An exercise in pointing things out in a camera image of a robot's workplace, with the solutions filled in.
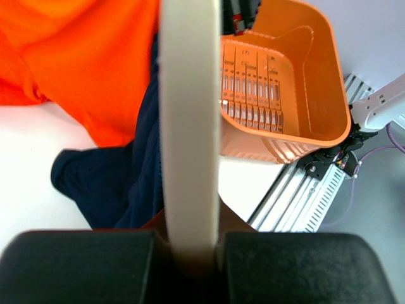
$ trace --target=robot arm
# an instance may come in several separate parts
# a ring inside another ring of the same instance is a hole
[[[405,74],[351,105],[353,123],[360,132],[378,132],[405,114]]]

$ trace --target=navy blue cloth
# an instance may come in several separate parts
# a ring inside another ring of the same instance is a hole
[[[51,181],[73,199],[93,229],[139,228],[163,208],[159,140],[158,43],[135,140],[125,147],[64,150]]]

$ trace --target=plastic basket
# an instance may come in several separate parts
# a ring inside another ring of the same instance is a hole
[[[348,135],[332,28],[312,6],[262,1],[251,31],[222,37],[221,62],[223,155],[289,163]]]

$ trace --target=orange cloth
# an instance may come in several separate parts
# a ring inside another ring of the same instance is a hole
[[[58,103],[99,146],[134,138],[159,0],[0,0],[0,105]]]

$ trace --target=purple cable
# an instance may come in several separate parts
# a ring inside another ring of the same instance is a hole
[[[395,145],[395,146],[382,146],[382,147],[379,147],[379,148],[375,148],[375,149],[372,149],[371,151],[369,151],[369,152],[367,152],[362,158],[360,158],[360,160],[358,161],[358,164],[357,164],[357,166],[356,166],[356,168],[354,169],[354,174],[357,174],[358,172],[359,172],[359,169],[360,169],[360,166],[361,166],[361,164],[362,164],[362,162],[364,161],[364,160],[366,160],[367,159],[367,157],[369,157],[370,155],[372,155],[372,154],[374,154],[374,152],[378,152],[378,151],[381,151],[381,150],[385,150],[385,149],[399,149],[399,147],[400,147],[400,151],[401,152],[404,152],[405,153],[405,146],[401,146],[401,145],[399,145],[399,143],[398,142],[396,142],[397,143],[397,145]],[[330,223],[330,224],[322,224],[322,226],[323,227],[333,227],[333,226],[335,226],[335,225],[337,225],[337,224],[339,224],[339,223],[341,223],[346,217],[347,217],[347,215],[349,214],[349,211],[350,211],[350,209],[352,208],[352,205],[353,205],[353,199],[354,199],[354,181],[355,181],[356,179],[352,179],[352,189],[351,189],[351,193],[350,193],[350,200],[349,200],[349,204],[348,204],[348,206],[347,206],[347,208],[346,208],[346,211],[343,213],[343,215],[338,219],[338,220],[336,220],[335,222],[332,222],[332,223]]]
[[[401,151],[402,153],[405,153],[405,148],[403,148],[399,142],[394,138],[394,136],[392,135],[392,131],[391,131],[391,123],[389,123],[386,126],[387,129],[387,135],[388,138],[390,139],[390,141],[392,142],[392,144],[394,144],[395,147],[397,147],[399,149],[399,151]]]

